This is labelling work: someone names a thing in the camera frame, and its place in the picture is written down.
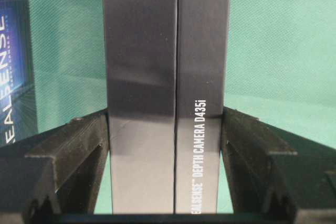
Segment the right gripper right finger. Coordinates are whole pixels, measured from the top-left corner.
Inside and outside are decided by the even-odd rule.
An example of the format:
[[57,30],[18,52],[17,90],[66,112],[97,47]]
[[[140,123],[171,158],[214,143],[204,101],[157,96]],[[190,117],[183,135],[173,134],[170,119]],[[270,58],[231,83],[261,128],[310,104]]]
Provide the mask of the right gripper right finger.
[[222,154],[235,212],[335,214],[335,149],[224,108]]

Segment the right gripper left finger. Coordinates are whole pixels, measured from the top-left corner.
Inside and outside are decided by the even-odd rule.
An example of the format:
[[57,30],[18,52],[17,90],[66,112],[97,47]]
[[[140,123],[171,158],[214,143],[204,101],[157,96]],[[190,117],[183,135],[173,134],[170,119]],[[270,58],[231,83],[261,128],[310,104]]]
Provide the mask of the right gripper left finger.
[[1,214],[94,211],[107,160],[101,110],[1,148]]

